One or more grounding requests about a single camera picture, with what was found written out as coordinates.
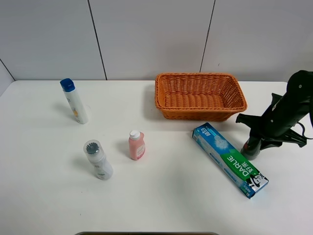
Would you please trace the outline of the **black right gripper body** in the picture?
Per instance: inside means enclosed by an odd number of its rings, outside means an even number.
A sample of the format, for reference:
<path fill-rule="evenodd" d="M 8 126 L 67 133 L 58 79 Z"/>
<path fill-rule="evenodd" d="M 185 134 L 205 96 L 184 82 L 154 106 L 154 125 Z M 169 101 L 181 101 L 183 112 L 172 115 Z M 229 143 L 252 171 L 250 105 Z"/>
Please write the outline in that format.
<path fill-rule="evenodd" d="M 311 113 L 311 96 L 307 94 L 272 94 L 272 103 L 260 116 L 260 130 L 250 130 L 249 137 L 278 137 L 286 133 L 305 115 Z"/>

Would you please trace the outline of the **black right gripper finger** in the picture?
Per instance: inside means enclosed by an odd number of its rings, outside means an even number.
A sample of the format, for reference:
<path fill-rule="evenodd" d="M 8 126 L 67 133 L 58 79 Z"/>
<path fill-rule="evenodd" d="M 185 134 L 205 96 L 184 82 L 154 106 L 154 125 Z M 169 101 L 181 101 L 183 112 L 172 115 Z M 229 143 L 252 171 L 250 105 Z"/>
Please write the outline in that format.
<path fill-rule="evenodd" d="M 307 138 L 289 129 L 286 133 L 278 137 L 262 137 L 260 149 L 280 147 L 285 142 L 295 143 L 299 147 L 303 147 L 307 144 Z"/>
<path fill-rule="evenodd" d="M 238 114 L 238 116 L 236 118 L 236 123 L 245 124 L 251 130 L 259 131 L 260 130 L 260 124 L 261 124 L 261 117 L 260 116 L 253 116 L 253 115 Z"/>

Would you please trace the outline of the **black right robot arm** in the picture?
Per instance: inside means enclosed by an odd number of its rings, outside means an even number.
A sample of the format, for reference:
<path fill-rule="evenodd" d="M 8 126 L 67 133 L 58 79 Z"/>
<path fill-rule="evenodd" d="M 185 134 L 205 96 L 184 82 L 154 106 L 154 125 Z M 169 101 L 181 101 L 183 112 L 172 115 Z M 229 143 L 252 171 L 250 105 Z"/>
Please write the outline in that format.
<path fill-rule="evenodd" d="M 307 144 L 307 138 L 291 128 L 304 116 L 313 118 L 313 73 L 300 70 L 287 83 L 286 93 L 272 94 L 269 107 L 261 116 L 239 114 L 236 122 L 250 128 L 248 147 L 281 146 L 284 142 L 295 143 L 299 147 Z"/>

